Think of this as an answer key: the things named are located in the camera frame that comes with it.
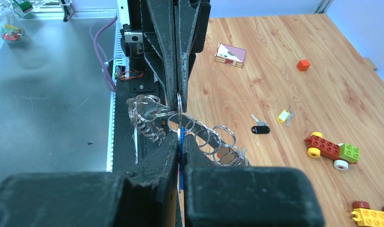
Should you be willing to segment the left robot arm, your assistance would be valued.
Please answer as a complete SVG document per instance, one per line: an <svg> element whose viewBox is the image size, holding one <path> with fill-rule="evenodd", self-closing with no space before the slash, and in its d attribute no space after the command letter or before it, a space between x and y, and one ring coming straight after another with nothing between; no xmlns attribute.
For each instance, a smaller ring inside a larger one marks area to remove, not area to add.
<svg viewBox="0 0 384 227"><path fill-rule="evenodd" d="M121 47L135 71L151 71L170 110L185 112L188 82L205 45L208 0L128 0L129 22L121 22Z"/></svg>

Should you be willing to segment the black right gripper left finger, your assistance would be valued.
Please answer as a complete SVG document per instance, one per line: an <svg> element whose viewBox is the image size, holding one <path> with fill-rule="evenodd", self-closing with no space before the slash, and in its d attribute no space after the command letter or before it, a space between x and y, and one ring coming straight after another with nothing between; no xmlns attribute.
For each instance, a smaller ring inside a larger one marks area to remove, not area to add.
<svg viewBox="0 0 384 227"><path fill-rule="evenodd" d="M0 184L0 227L173 227L175 134L125 172L17 174Z"/></svg>

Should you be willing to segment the yellow brown toy brick car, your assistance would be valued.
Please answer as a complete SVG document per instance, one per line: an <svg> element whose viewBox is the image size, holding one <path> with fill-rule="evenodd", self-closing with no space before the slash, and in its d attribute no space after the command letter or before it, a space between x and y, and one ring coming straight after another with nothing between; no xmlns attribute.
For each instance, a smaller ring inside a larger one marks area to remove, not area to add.
<svg viewBox="0 0 384 227"><path fill-rule="evenodd" d="M384 227L384 206L373 210L366 201L354 201L352 208L352 220L358 227Z"/></svg>

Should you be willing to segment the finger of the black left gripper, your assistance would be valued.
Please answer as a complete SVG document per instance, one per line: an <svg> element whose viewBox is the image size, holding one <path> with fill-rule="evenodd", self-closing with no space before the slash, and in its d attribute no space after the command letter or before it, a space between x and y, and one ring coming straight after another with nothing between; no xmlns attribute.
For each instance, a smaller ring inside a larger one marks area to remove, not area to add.
<svg viewBox="0 0 384 227"><path fill-rule="evenodd" d="M184 112L188 105L189 77L196 54L204 49L210 12L209 0L178 0L174 6L177 92Z"/></svg>
<svg viewBox="0 0 384 227"><path fill-rule="evenodd" d="M144 58L161 85L167 107L178 110L177 0L141 0Z"/></svg>

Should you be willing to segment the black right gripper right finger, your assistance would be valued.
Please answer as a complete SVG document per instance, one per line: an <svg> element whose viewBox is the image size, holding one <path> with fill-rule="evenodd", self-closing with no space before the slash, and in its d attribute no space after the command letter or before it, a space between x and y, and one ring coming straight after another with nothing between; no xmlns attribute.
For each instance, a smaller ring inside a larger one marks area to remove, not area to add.
<svg viewBox="0 0 384 227"><path fill-rule="evenodd" d="M292 167L214 165L192 135L183 142L187 227L323 227L309 178Z"/></svg>

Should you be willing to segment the red yellow toy brick car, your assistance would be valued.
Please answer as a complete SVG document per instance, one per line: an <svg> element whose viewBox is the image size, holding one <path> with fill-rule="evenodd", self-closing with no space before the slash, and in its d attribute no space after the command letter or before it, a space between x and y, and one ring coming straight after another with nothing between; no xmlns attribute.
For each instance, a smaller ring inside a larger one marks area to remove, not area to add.
<svg viewBox="0 0 384 227"><path fill-rule="evenodd" d="M304 139L307 155L311 158L326 157L333 161L333 167L339 171L348 170L360 160L360 149L348 143L335 144L323 138L323 134L312 132Z"/></svg>

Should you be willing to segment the key with black fob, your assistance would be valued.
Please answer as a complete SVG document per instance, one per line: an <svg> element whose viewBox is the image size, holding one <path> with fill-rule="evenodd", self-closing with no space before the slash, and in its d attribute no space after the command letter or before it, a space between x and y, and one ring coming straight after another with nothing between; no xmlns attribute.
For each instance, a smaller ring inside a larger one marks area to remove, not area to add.
<svg viewBox="0 0 384 227"><path fill-rule="evenodd" d="M270 127L266 122L259 120L254 114L251 114L252 118L256 121L257 125L252 126L251 131L253 134L268 134L270 133Z"/></svg>

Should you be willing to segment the red playing card deck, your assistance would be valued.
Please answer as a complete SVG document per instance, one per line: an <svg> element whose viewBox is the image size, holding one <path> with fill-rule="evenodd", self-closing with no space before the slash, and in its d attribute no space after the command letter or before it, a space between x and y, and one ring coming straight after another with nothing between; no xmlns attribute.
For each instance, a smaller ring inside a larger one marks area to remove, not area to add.
<svg viewBox="0 0 384 227"><path fill-rule="evenodd" d="M242 68L245 62L247 51L242 48L226 44L218 44L214 60L227 65Z"/></svg>

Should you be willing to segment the blue key tag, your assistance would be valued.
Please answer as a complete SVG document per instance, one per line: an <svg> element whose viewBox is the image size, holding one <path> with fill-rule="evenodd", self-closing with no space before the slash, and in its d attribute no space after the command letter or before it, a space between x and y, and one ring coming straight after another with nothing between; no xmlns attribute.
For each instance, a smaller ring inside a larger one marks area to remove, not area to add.
<svg viewBox="0 0 384 227"><path fill-rule="evenodd" d="M183 144L185 137L185 128L178 128L178 154L179 154L179 191L184 190L184 163L183 163Z"/></svg>

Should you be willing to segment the clear plastic cup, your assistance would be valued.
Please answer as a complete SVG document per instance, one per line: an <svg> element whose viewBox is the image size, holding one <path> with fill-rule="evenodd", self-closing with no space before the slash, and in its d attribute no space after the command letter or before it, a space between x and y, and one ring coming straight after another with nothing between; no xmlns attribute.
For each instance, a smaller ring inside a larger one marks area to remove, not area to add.
<svg viewBox="0 0 384 227"><path fill-rule="evenodd" d="M0 0L0 38L8 42L17 42L25 34L20 25L13 5L7 0Z"/></svg>

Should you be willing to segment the small orange cube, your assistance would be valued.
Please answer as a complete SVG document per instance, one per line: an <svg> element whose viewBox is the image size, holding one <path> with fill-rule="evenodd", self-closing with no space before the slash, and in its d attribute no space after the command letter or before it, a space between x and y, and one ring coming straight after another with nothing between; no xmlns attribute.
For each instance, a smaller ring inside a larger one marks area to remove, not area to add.
<svg viewBox="0 0 384 227"><path fill-rule="evenodd" d="M297 63L297 68L299 71L307 71L310 65L310 62L307 59L303 59Z"/></svg>

